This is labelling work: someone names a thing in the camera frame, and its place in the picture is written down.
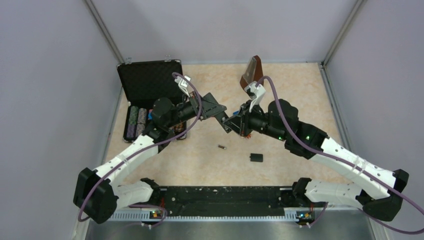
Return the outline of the black remote control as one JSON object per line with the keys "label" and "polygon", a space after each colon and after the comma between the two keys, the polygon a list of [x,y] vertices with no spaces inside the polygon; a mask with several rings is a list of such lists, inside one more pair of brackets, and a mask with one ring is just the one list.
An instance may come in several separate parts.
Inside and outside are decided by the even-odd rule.
{"label": "black remote control", "polygon": [[223,111],[215,115],[215,119],[218,121],[222,129],[228,134],[232,130],[224,124],[224,121],[228,118],[228,115]]}

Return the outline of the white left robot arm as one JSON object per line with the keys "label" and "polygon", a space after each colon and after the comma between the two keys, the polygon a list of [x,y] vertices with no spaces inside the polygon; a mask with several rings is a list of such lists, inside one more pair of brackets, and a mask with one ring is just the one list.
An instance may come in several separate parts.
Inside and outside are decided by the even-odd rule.
{"label": "white left robot arm", "polygon": [[181,106],[175,106],[166,97],[157,99],[149,125],[128,148],[107,163],[93,170],[86,167],[79,173],[73,197],[73,203],[79,208],[78,221],[92,219],[102,224],[121,208],[138,203],[156,206],[161,194],[153,184],[144,180],[123,184],[123,180],[178,138],[172,127],[190,119],[197,122],[215,118],[221,124],[228,118],[226,109],[211,93],[199,96],[193,92]]}

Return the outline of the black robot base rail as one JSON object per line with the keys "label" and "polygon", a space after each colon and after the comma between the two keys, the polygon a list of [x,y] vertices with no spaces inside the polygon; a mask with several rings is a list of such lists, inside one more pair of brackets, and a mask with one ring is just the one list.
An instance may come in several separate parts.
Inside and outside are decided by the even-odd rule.
{"label": "black robot base rail", "polygon": [[308,225],[323,202],[298,200],[290,186],[159,186],[139,207],[117,210],[112,221],[294,222]]}

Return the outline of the black battery cover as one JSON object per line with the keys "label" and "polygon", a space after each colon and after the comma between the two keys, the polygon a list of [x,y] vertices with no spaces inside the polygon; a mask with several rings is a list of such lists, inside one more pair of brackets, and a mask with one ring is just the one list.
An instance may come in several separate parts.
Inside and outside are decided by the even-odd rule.
{"label": "black battery cover", "polygon": [[255,163],[262,163],[264,161],[264,155],[260,153],[251,153],[249,158],[251,162]]}

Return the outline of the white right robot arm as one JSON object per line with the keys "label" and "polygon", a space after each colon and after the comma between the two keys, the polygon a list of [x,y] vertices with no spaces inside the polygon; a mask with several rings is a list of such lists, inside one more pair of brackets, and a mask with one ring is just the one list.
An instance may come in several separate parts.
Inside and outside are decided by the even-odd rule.
{"label": "white right robot arm", "polygon": [[253,131],[284,142],[290,153],[323,164],[350,183],[339,184],[302,177],[292,185],[294,202],[299,206],[329,202],[362,209],[369,216],[392,221],[401,210],[403,199],[393,193],[402,192],[409,174],[402,170],[385,170],[338,144],[326,132],[298,118],[298,109],[279,99],[263,112],[260,106],[242,104],[238,114],[223,124],[241,137]]}

